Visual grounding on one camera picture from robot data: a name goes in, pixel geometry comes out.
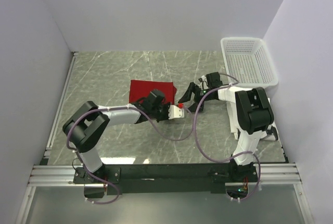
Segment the red t-shirt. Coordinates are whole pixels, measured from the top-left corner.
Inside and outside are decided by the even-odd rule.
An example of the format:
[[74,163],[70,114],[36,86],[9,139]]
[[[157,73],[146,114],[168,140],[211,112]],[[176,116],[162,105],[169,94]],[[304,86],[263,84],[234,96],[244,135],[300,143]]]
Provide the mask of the red t-shirt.
[[129,103],[133,103],[142,97],[148,96],[148,94],[154,89],[163,92],[166,103],[174,104],[177,88],[174,86],[173,82],[144,80],[131,80]]

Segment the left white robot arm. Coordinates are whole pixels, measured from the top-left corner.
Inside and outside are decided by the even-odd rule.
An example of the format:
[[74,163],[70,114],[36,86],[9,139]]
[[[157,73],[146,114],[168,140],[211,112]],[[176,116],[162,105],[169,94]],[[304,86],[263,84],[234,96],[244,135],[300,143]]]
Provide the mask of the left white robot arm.
[[172,104],[163,92],[152,90],[145,97],[119,107],[98,106],[92,101],[84,103],[63,125],[67,136],[67,148],[78,153],[87,168],[86,178],[99,183],[104,177],[105,165],[101,161],[96,144],[108,126],[139,124],[150,119],[157,122],[170,119]]

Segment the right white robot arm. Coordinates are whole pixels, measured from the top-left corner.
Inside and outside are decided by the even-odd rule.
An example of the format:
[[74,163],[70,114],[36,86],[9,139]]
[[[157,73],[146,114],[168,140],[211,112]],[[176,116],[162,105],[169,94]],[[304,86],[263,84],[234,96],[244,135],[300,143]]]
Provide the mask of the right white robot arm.
[[192,113],[201,113],[204,102],[225,101],[230,131],[237,139],[237,147],[228,164],[228,176],[235,182],[254,172],[253,153],[260,140],[278,140],[274,114],[270,100],[262,87],[254,89],[222,82],[221,72],[213,72],[199,78],[199,84],[191,82],[178,103],[194,101],[189,107]]

